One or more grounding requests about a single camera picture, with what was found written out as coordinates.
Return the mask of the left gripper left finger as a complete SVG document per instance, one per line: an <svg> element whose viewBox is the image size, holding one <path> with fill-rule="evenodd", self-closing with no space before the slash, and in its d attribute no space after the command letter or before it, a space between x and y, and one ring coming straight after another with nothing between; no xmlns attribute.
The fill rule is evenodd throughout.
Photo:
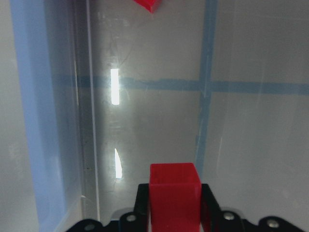
<svg viewBox="0 0 309 232"><path fill-rule="evenodd" d="M148 232L150 218L149 184L139 184L133 211L120 217L120 232Z"/></svg>

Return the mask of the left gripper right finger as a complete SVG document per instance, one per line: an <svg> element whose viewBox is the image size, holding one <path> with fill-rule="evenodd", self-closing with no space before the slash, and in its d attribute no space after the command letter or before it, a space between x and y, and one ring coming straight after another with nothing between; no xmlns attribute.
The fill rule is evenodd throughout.
<svg viewBox="0 0 309 232"><path fill-rule="evenodd" d="M208 184L201 185L200 222L204 232L243 232L238 214L222 210Z"/></svg>

